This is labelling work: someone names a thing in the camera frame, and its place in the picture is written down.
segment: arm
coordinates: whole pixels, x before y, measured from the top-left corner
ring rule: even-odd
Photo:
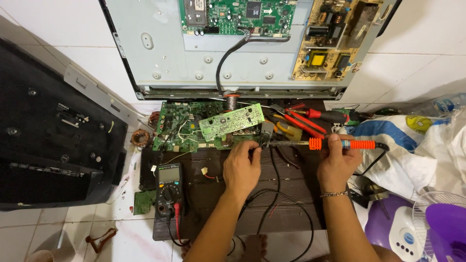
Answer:
[[[257,142],[244,141],[231,150],[223,163],[226,190],[183,261],[225,260],[241,208],[259,181],[261,148],[258,146]],[[254,148],[250,161],[248,151]]]
[[[322,152],[324,159],[317,170],[322,193],[345,191],[348,179],[362,163],[359,150],[343,150],[341,139],[354,137],[333,134],[329,137],[329,152]],[[332,262],[382,260],[367,240],[347,195],[323,197],[323,210]],[[394,258],[391,261],[401,261],[394,253],[391,258]]]

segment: digital multimeter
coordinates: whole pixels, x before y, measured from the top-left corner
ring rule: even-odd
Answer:
[[[164,220],[173,216],[175,203],[183,205],[183,189],[180,164],[159,165],[156,169],[158,190],[155,198],[155,219]]]

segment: yellow circuit board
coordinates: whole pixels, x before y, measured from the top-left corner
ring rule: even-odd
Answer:
[[[340,81],[357,71],[354,61],[383,0],[315,0],[292,80]]]

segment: plastic bottle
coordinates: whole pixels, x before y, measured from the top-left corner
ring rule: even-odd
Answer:
[[[466,105],[466,93],[448,94],[414,107],[409,114],[424,117],[445,117],[464,105]]]

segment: orange soldering iron handle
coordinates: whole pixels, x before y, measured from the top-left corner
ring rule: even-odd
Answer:
[[[344,149],[375,149],[376,142],[372,140],[342,140]],[[309,138],[310,150],[328,149],[329,141],[327,139]]]

